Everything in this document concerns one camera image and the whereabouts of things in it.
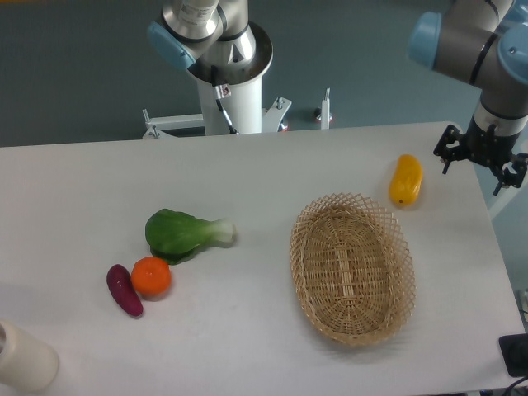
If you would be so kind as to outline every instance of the orange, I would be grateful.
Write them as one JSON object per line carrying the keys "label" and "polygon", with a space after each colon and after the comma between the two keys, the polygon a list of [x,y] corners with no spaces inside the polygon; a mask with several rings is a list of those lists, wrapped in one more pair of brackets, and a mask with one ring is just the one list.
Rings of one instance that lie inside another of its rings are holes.
{"label": "orange", "polygon": [[134,264],[130,280],[138,293],[160,295],[171,285],[171,270],[161,258],[145,257]]}

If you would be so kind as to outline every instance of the yellow bell pepper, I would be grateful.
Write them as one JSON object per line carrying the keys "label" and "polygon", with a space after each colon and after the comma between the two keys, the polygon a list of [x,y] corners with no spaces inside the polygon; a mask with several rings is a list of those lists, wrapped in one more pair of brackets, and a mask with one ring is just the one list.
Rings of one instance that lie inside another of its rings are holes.
{"label": "yellow bell pepper", "polygon": [[423,170],[420,162],[410,154],[400,156],[389,186],[392,202],[398,206],[414,203],[420,193],[422,178]]}

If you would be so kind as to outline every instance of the purple eggplant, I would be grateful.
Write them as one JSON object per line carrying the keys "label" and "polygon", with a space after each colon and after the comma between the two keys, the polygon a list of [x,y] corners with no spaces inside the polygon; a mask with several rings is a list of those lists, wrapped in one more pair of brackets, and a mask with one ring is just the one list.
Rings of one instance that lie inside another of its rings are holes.
{"label": "purple eggplant", "polygon": [[115,264],[108,274],[106,283],[116,303],[130,316],[135,318],[143,314],[143,305],[136,294],[130,273],[121,264]]}

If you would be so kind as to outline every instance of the black cable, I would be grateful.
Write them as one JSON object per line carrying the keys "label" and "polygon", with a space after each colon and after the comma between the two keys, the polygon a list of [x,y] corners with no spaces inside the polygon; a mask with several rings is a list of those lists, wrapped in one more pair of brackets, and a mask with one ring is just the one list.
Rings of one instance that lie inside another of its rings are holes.
{"label": "black cable", "polygon": [[520,384],[521,382],[525,382],[526,380],[528,380],[528,375],[526,377],[522,377],[521,379],[518,379],[517,381],[515,381],[513,384],[511,384],[510,386],[508,386],[506,388],[506,390],[504,391],[504,393],[501,395],[501,396],[509,396],[510,393],[512,392],[512,389],[514,389],[518,384]]}
{"label": "black cable", "polygon": [[[219,80],[219,70],[216,66],[211,66],[211,85],[213,87],[218,87],[219,85],[221,85]],[[218,110],[220,110],[220,113],[222,113],[222,115],[224,116],[225,123],[229,128],[229,134],[238,134],[238,131],[233,127],[233,123],[229,118],[228,112],[222,106],[222,102],[219,98],[216,99],[216,106],[218,107]]]}

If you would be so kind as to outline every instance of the metal bracket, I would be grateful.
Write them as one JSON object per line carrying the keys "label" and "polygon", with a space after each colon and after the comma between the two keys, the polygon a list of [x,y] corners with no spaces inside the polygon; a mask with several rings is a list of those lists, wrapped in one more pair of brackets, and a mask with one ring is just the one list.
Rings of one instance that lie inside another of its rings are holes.
{"label": "metal bracket", "polygon": [[[291,103],[289,99],[277,97],[269,110],[262,109],[262,133],[282,132],[288,129],[285,114],[290,109]],[[143,109],[143,117],[147,128],[143,139],[173,138],[174,136],[166,133],[165,130],[200,128],[205,124],[202,114],[150,118],[147,109]]]}
{"label": "metal bracket", "polygon": [[291,107],[291,100],[285,97],[277,97],[273,105],[264,111],[262,116],[262,133],[282,132],[288,129],[285,123],[286,112]]}
{"label": "metal bracket", "polygon": [[322,130],[330,129],[330,122],[333,121],[333,114],[330,112],[330,88],[326,89],[321,107],[315,109],[313,117],[321,124]]}

